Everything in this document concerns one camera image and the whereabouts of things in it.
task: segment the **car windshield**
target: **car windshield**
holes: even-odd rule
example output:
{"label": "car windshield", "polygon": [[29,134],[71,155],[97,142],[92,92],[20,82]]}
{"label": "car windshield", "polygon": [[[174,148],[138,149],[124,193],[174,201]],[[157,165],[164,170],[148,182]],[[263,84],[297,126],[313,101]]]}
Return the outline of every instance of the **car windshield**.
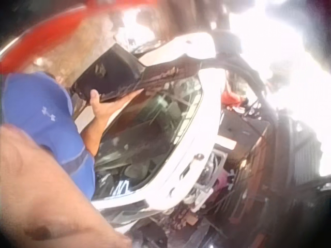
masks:
{"label": "car windshield", "polygon": [[145,90],[125,107],[103,134],[94,199],[129,194],[150,182],[185,134],[201,99],[195,76]]}

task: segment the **hand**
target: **hand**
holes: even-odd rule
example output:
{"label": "hand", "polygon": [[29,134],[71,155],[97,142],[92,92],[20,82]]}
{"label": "hand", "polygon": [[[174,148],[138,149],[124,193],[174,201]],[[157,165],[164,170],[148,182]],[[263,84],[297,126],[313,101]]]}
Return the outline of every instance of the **hand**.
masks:
{"label": "hand", "polygon": [[126,103],[129,103],[133,98],[139,95],[143,90],[137,90],[126,96],[118,99],[115,102],[100,103],[99,92],[95,89],[91,90],[90,104],[96,119],[108,121],[110,116],[117,110],[120,110]]}

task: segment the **blue t-shirt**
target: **blue t-shirt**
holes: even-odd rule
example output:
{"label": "blue t-shirt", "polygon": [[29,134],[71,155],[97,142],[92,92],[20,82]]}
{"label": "blue t-shirt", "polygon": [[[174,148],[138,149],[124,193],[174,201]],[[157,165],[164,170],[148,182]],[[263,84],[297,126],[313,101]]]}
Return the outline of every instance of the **blue t-shirt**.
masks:
{"label": "blue t-shirt", "polygon": [[95,190],[94,158],[72,120],[68,92],[42,72],[10,74],[3,85],[3,122],[24,130],[50,150],[83,194]]}

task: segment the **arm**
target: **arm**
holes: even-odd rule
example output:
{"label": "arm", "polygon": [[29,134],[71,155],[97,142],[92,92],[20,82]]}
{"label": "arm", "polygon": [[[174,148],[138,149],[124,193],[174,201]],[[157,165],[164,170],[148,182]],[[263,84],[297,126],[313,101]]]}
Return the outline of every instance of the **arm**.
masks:
{"label": "arm", "polygon": [[102,134],[107,126],[109,118],[120,110],[126,103],[136,97],[141,90],[132,92],[116,102],[100,103],[99,93],[96,90],[91,90],[91,106],[95,118],[82,131],[81,136],[86,149],[95,156],[99,150]]}

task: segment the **person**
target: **person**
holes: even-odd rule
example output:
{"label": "person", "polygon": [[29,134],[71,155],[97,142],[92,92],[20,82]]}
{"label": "person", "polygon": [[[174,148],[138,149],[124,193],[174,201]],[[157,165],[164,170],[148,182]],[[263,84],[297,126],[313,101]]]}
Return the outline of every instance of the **person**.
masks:
{"label": "person", "polygon": [[0,240],[18,248],[132,247],[24,131],[3,125],[0,143]]}
{"label": "person", "polygon": [[92,90],[90,104],[95,118],[79,134],[71,117],[68,92],[48,74],[10,74],[2,87],[2,122],[23,130],[49,152],[91,200],[95,190],[94,156],[108,120],[140,91],[116,102],[100,103],[99,93]]}

